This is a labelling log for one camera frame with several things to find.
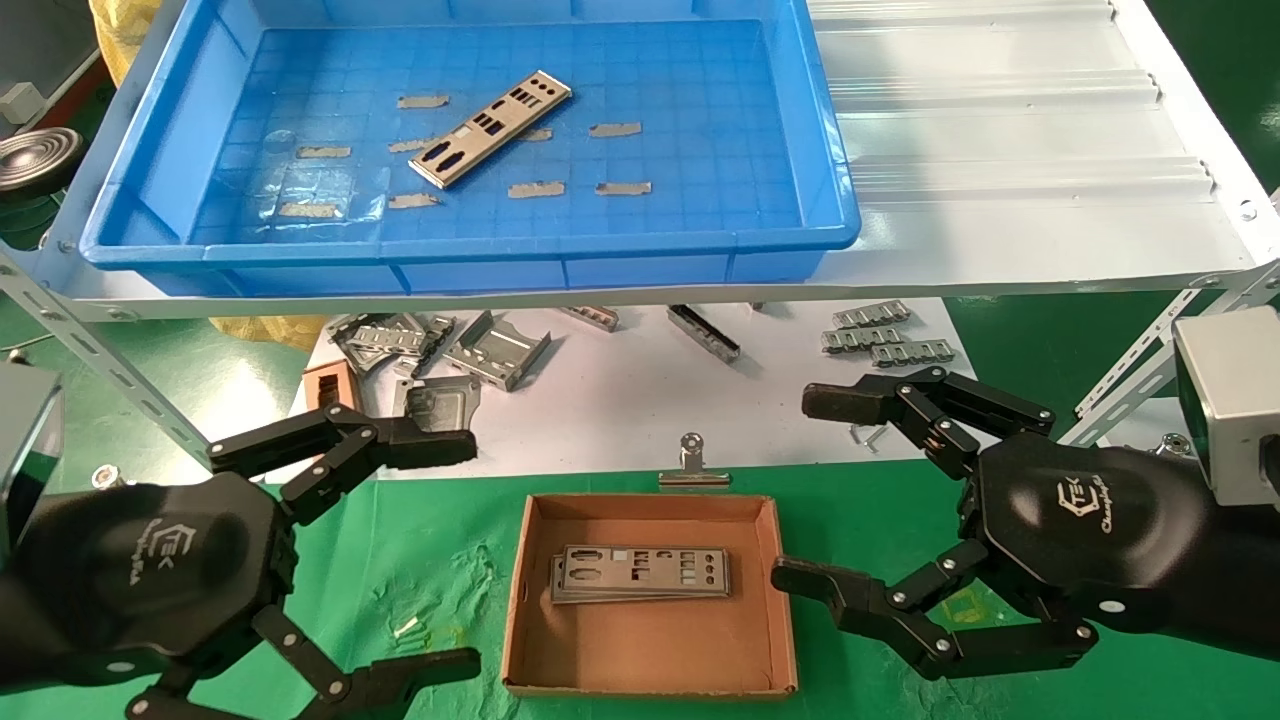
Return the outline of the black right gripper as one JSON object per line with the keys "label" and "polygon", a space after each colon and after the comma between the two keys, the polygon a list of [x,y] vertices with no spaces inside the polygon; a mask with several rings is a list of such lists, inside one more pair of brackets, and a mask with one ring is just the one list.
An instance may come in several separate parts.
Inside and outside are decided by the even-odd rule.
{"label": "black right gripper", "polygon": [[[895,585],[788,555],[771,569],[777,591],[822,602],[837,630],[882,642],[922,678],[1073,667],[1098,641],[1082,618],[1198,635],[1213,616],[1206,537],[1216,503],[1193,461],[1057,445],[1042,437],[1050,409],[940,366],[810,383],[801,407],[817,420],[892,425],[947,477],[973,474],[966,528],[977,539]],[[969,427],[1014,437],[980,451]],[[1038,621],[951,632],[929,619],[978,578]]]}

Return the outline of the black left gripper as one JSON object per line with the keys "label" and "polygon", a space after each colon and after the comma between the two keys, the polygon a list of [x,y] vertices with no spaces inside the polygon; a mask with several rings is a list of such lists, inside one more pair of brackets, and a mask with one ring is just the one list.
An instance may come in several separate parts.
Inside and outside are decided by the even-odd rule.
{"label": "black left gripper", "polygon": [[283,486],[283,510],[229,473],[42,498],[3,569],[1,684],[97,687],[163,673],[127,719],[242,719],[188,694],[262,639],[315,691],[297,719],[403,719],[420,691],[479,676],[481,655],[457,648],[340,671],[279,606],[298,562],[291,521],[311,524],[383,468],[476,456],[471,430],[426,432],[407,416],[330,404],[207,447],[212,471],[246,479],[307,461]]}

